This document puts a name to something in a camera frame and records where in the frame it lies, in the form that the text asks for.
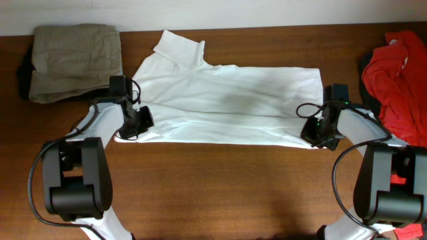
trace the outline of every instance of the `wood grain surface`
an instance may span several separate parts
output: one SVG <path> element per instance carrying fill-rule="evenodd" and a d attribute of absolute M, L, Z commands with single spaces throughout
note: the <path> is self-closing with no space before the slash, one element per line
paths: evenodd
<path fill-rule="evenodd" d="M 359 102 L 357 60 L 384 45 L 389 31 L 411 29 L 427 40 L 427 23 L 325 25 L 174 31 L 206 41 L 212 65 L 317 67 L 323 84 L 345 83 Z M 123 70 L 132 76 L 153 53 L 161 32 L 121 33 Z M 0 239 L 85 239 L 78 229 L 44 225 L 30 211 L 27 178 L 42 144 L 68 132 L 87 113 L 85 102 L 40 105 L 23 101 L 15 71 L 32 36 L 0 38 Z M 113 208 L 137 239 L 256 239 L 275 234 L 298 239 L 343 214 L 330 175 L 334 152 L 274 146 L 182 143 L 123 144 L 106 154 Z M 361 163 L 359 152 L 340 165 L 338 187 L 346 206 Z M 41 168 L 36 206 L 46 218 Z"/>

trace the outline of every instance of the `white cloth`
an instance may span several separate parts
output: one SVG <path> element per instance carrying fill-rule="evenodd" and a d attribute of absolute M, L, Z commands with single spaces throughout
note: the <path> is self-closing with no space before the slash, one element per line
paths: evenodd
<path fill-rule="evenodd" d="M 204 47 L 204 41 L 163 32 L 133 76 L 155 124 L 137 142 L 311 148 L 300 138 L 306 120 L 295 110 L 301 103 L 322 104 L 319 69 L 212 66 L 203 60 Z"/>

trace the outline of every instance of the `white wall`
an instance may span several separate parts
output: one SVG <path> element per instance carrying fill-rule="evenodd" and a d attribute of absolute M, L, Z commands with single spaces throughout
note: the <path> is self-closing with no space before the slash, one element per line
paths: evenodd
<path fill-rule="evenodd" d="M 38 25 L 120 31 L 427 21 L 426 0 L 0 0 L 0 35 Z"/>

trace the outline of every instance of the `red fabric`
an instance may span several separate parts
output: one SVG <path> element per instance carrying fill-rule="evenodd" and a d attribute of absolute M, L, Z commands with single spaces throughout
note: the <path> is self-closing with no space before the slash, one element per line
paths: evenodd
<path fill-rule="evenodd" d="M 383 125 L 409 144 L 427 147 L 427 49 L 411 31 L 387 33 L 386 39 L 397 41 L 374 50 L 362 80 L 382 104 Z"/>

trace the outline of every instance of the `white background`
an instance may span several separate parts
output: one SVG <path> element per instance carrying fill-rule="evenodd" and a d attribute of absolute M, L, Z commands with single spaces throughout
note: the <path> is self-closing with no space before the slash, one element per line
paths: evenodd
<path fill-rule="evenodd" d="M 0 35 L 38 25 L 120 31 L 427 21 L 427 0 L 0 0 Z"/>

